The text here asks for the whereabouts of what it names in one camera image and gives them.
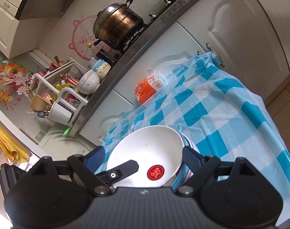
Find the blue cartoon bowl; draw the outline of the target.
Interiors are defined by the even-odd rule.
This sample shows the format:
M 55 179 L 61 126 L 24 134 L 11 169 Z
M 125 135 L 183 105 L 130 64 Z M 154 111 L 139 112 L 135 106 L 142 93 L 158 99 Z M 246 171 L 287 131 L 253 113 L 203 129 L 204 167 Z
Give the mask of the blue cartoon bowl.
M 196 149 L 196 146 L 194 145 L 194 143 L 192 143 L 191 140 L 185 134 L 181 132 L 179 132 L 179 134 L 183 139 L 184 146 L 190 147 L 192 149 Z M 185 163 L 182 163 L 179 170 L 175 174 L 175 179 L 170 186 L 171 189 L 175 191 L 180 185 L 182 185 L 191 176 L 192 176 L 191 170 L 188 168 L 188 166 Z

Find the red white bowl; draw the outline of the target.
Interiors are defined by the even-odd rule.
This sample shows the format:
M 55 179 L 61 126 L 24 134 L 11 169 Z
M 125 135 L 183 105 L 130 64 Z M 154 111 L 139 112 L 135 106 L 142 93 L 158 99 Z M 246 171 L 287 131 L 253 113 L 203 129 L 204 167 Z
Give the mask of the red white bowl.
M 113 186 L 156 188 L 171 186 L 182 166 L 182 136 L 167 126 L 148 126 L 129 134 L 111 152 L 107 170 L 129 160 L 136 161 L 138 171 Z

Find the green clip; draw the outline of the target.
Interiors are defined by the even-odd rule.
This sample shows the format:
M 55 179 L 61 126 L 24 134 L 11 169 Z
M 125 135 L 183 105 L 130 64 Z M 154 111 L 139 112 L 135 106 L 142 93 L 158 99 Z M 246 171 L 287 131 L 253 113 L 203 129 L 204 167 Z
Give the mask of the green clip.
M 66 137 L 70 133 L 71 128 L 68 127 L 64 132 L 63 132 L 63 137 Z

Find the blue white checkered tablecloth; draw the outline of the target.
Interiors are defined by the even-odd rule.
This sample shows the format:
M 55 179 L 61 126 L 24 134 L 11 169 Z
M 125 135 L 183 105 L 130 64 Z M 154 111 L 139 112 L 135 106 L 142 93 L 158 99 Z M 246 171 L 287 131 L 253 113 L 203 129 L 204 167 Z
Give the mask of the blue white checkered tablecloth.
M 277 226 L 290 226 L 290 153 L 263 99 L 219 68 L 213 53 L 191 57 L 167 75 L 167 85 L 126 111 L 107 131 L 109 156 L 128 134 L 150 125 L 188 136 L 202 155 L 223 161 L 245 157 L 277 189 L 283 210 Z

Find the yellow cloth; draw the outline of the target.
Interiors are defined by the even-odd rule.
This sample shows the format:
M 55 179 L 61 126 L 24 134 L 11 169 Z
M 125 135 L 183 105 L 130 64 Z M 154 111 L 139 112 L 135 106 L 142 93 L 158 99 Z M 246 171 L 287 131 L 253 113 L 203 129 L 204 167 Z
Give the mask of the yellow cloth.
M 20 148 L 20 146 L 8 138 L 1 130 L 0 149 L 11 162 L 14 162 L 15 160 L 20 163 L 29 162 L 30 153 Z

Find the white ceramic bowl on counter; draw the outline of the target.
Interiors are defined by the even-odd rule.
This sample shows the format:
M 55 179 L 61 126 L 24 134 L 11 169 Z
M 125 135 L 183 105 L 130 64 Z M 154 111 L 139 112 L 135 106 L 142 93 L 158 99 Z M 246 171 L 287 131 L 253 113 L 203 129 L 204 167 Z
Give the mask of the white ceramic bowl on counter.
M 84 76 L 80 79 L 76 86 L 76 90 L 79 93 L 90 95 L 93 94 L 96 88 L 100 84 L 99 76 L 92 69 L 89 70 Z

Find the white utensil rack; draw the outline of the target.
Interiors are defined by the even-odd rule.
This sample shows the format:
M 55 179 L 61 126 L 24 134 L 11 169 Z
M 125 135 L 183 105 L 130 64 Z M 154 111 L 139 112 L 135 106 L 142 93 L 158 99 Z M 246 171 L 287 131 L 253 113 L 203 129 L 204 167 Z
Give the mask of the white utensil rack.
M 61 75 L 71 77 L 74 80 L 82 77 L 86 73 L 86 69 L 72 58 L 66 60 L 65 65 L 51 71 L 49 74 L 42 76 L 39 73 L 33 75 L 33 84 L 31 89 L 35 94 L 42 96 L 48 93 L 54 101 L 62 105 L 71 112 L 70 120 L 67 126 L 72 127 L 77 117 L 88 103 L 87 95 L 77 93 L 72 85 L 64 86 L 60 90 L 56 85 L 61 83 Z

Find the orange plastic package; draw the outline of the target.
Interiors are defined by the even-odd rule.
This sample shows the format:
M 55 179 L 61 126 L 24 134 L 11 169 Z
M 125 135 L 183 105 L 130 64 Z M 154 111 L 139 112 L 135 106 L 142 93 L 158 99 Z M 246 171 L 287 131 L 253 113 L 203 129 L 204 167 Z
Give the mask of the orange plastic package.
M 135 88 L 135 96 L 140 104 L 144 104 L 162 87 L 168 84 L 166 78 L 158 70 L 149 68 L 145 74 L 146 79 L 141 81 Z

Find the blue white bowl on counter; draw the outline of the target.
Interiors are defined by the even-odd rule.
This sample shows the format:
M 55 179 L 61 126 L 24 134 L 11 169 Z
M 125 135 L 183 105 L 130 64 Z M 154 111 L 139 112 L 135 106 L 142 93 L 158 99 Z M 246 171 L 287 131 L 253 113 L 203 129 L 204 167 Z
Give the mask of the blue white bowl on counter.
M 96 63 L 94 63 L 92 67 L 92 70 L 99 76 L 101 80 L 105 78 L 110 69 L 111 66 L 109 65 L 109 63 L 102 59 L 96 61 Z

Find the red dragon window sticker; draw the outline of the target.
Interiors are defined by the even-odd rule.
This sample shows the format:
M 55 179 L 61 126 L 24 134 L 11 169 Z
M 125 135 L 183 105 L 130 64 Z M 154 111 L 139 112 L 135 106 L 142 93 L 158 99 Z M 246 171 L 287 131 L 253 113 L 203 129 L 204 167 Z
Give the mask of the red dragon window sticker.
M 32 77 L 22 64 L 10 60 L 0 64 L 0 105 L 5 110 L 13 110 L 23 97 L 29 99 Z

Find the dark sauce bottle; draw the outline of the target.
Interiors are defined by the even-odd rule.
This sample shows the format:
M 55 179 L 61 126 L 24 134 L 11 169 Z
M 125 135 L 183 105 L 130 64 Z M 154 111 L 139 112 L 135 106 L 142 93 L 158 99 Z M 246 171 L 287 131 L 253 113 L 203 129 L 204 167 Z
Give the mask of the dark sauce bottle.
M 114 65 L 117 62 L 117 60 L 114 57 L 112 57 L 106 50 L 99 49 L 90 42 L 87 44 L 87 47 L 92 50 L 93 54 L 97 58 L 105 60 L 110 65 Z

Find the large steel steamer pot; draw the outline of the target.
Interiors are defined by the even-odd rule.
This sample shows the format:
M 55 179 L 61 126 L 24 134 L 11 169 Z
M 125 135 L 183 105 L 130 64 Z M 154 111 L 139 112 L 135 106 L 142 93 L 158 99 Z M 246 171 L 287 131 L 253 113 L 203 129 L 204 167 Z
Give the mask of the large steel steamer pot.
M 133 0 L 113 3 L 97 14 L 93 25 L 95 46 L 104 42 L 114 50 L 122 50 L 128 40 L 144 27 L 143 19 L 130 8 L 132 3 Z

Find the white upper cabinet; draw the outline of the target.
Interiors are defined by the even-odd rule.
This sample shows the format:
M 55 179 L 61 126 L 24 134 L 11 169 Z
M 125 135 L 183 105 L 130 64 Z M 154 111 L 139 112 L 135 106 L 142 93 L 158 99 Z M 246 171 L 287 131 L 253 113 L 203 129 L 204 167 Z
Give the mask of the white upper cabinet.
M 0 0 L 0 51 L 12 58 L 38 48 L 47 19 L 15 18 L 22 0 Z

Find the gas stove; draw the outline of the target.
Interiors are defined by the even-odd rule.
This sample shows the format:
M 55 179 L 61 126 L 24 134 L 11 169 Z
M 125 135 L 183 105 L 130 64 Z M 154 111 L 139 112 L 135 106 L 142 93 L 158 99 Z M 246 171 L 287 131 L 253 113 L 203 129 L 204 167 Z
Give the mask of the gas stove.
M 124 44 L 120 47 L 119 52 L 124 54 L 129 47 L 140 37 L 140 35 L 168 8 L 170 7 L 176 0 L 162 0 L 161 9 L 154 9 L 155 12 L 150 13 L 148 15 L 149 21 L 144 21 L 141 27 L 131 36 L 125 38 Z

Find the pink round wall sticker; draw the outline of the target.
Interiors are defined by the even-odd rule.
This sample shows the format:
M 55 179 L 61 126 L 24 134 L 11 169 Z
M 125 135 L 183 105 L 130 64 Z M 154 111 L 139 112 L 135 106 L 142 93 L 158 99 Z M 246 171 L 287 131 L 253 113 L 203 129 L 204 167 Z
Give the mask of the pink round wall sticker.
M 96 42 L 95 34 L 93 33 L 93 25 L 96 20 L 96 15 L 84 15 L 73 21 L 74 29 L 71 34 L 71 42 L 68 45 L 70 50 L 73 50 L 81 59 L 90 61 L 94 53 L 100 49 L 104 49 L 107 53 L 111 53 L 112 49 L 102 41 L 94 46 L 95 51 L 91 50 L 87 45 Z

